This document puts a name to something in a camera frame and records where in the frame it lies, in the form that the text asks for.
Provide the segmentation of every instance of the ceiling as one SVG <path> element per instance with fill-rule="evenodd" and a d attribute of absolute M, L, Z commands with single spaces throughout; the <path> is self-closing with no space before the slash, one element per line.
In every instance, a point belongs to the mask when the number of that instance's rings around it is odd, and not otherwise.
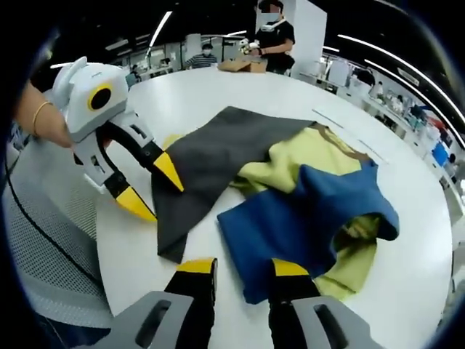
<path fill-rule="evenodd" d="M 328 13 L 325 45 L 340 49 L 340 55 L 357 63 L 364 63 L 369 59 L 397 73 L 401 65 L 377 52 L 375 49 L 365 47 L 352 41 L 339 38 L 338 34 L 345 34 L 357 39 L 370 42 L 378 47 L 394 53 L 420 71 L 428 75 L 459 104 L 460 92 L 457 92 L 456 81 L 448 65 L 433 49 L 430 41 L 426 40 L 425 33 L 411 16 L 406 12 L 390 6 L 405 3 L 405 1 L 391 0 L 389 3 L 382 0 L 311 0 Z M 182 41 L 189 33 L 224 34 L 247 30 L 252 32 L 255 28 L 256 0 L 168 0 L 168 1 L 139 1 L 126 7 L 109 10 L 103 5 L 93 6 L 92 10 L 81 9 L 65 18 L 59 25 L 60 36 L 54 44 L 54 56 L 51 64 L 73 61 L 86 55 L 91 62 L 112 62 L 118 53 L 146 50 L 149 40 L 166 11 L 173 11 L 163 30 L 157 38 L 155 45 Z M 417 12 L 412 7 L 409 13 L 423 15 L 434 29 L 442 34 L 443 42 L 451 44 L 447 28 L 438 26 L 434 21 L 434 12 Z M 432 10 L 438 12 L 437 6 Z M 122 39 L 128 43 L 112 50 L 105 48 Z M 460 48 L 449 47 L 455 55 L 456 62 L 465 62 L 458 56 L 462 55 Z M 50 85 L 55 72 L 48 67 L 40 72 L 39 80 Z M 413 71 L 402 67 L 418 80 L 423 81 Z M 419 88 L 428 98 L 447 116 L 453 120 L 459 131 L 465 133 L 465 123 L 456 113 L 444 103 L 444 100 L 427 84 Z"/>

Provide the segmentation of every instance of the gray mesh surface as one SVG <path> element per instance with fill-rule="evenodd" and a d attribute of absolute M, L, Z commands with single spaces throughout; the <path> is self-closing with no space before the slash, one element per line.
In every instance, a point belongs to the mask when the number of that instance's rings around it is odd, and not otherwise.
<path fill-rule="evenodd" d="M 49 146 L 26 147 L 12 173 L 13 187 L 37 225 L 101 279 L 97 243 L 88 234 L 95 232 L 95 194 L 86 191 L 79 174 L 71 174 L 76 167 L 71 152 Z M 70 160 L 60 162 L 65 156 Z M 12 253 L 36 311 L 76 326 L 109 327 L 113 317 L 105 295 L 23 217 L 8 186 L 3 200 Z"/>
<path fill-rule="evenodd" d="M 15 176 L 37 183 L 67 218 L 96 239 L 94 201 L 99 193 L 85 181 L 83 168 L 74 163 L 69 149 L 31 142 L 21 153 Z"/>

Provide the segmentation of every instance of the white table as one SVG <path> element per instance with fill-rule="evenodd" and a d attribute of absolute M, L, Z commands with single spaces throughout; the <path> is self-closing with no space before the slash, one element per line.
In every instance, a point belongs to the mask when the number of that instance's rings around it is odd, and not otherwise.
<path fill-rule="evenodd" d="M 225 73 L 215 68 L 160 76 L 135 85 L 129 104 L 161 145 L 171 134 L 204 125 L 228 105 L 277 117 L 316 120 L 379 164 L 381 192 L 400 217 L 397 240 L 379 241 L 363 290 L 347 304 L 386 348 L 420 348 L 433 335 L 448 293 L 452 238 L 439 183 L 400 138 L 364 111 L 302 81 L 272 73 Z M 115 143 L 112 160 L 152 206 L 150 175 Z M 268 304 L 248 305 L 216 223 L 242 198 L 226 190 L 189 234 L 184 260 L 219 259 L 215 325 L 210 348 L 272 348 Z M 100 268 L 113 314 L 150 290 L 163 290 L 176 265 L 157 255 L 156 225 L 119 209 L 108 197 L 97 205 Z"/>

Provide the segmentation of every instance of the robotic hand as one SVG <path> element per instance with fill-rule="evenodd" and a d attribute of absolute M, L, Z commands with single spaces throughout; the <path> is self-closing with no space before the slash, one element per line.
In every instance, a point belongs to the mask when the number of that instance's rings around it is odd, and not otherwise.
<path fill-rule="evenodd" d="M 169 155 L 154 143 L 142 119 L 126 107 L 129 88 L 124 72 L 114 65 L 88 65 L 87 58 L 82 57 L 62 68 L 52 91 L 54 104 L 65 116 L 74 141 L 73 152 L 84 165 L 86 179 L 99 192 L 108 190 L 123 208 L 156 221 L 102 145 L 104 140 L 115 140 L 142 167 L 159 173 L 160 180 L 167 179 L 176 190 L 184 190 Z"/>
<path fill-rule="evenodd" d="M 381 349 L 369 325 L 342 302 L 321 297 L 305 269 L 273 259 L 269 326 L 275 349 Z M 113 320 L 92 349 L 190 349 L 209 346 L 214 325 L 217 259 L 181 264 L 165 288 L 151 292 Z"/>
<path fill-rule="evenodd" d="M 257 40 L 248 42 L 248 39 L 242 39 L 239 41 L 239 47 L 239 51 L 242 52 L 243 55 L 249 55 L 253 49 L 258 49 L 260 44 Z"/>

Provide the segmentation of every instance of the blue object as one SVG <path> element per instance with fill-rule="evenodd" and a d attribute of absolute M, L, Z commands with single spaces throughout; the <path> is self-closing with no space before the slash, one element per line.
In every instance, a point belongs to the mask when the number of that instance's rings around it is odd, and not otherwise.
<path fill-rule="evenodd" d="M 449 159 L 449 154 L 441 142 L 438 142 L 438 144 L 436 144 L 436 147 L 432 151 L 432 155 L 433 155 L 433 158 L 436 160 L 436 162 L 441 167 L 443 167 L 445 163 L 447 162 L 447 160 Z"/>
<path fill-rule="evenodd" d="M 379 238 L 398 236 L 399 218 L 376 184 L 372 161 L 344 176 L 300 166 L 291 194 L 258 193 L 218 216 L 225 241 L 244 284 L 246 302 L 268 298 L 271 259 L 294 262 L 316 278 L 336 262 L 333 238 L 352 218 L 379 214 Z"/>

